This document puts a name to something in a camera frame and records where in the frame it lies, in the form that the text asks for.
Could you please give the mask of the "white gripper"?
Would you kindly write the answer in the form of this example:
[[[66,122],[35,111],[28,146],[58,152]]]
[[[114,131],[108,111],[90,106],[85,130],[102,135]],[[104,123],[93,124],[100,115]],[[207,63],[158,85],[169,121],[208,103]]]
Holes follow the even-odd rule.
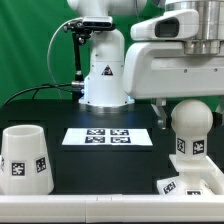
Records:
[[[126,53],[123,84],[134,99],[152,100],[161,129],[167,127],[164,98],[224,95],[224,47],[217,55],[185,55],[181,42],[139,42]],[[224,102],[213,112],[224,126]]]

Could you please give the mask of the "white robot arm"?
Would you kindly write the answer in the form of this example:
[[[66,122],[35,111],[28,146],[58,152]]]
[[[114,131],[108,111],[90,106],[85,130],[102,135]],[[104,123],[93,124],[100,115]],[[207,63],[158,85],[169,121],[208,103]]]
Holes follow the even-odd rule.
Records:
[[[147,0],[67,0],[79,15],[76,41],[91,40],[90,72],[79,103],[103,111],[154,99],[224,95],[224,0],[165,0],[165,12],[131,27],[135,41],[113,24]]]

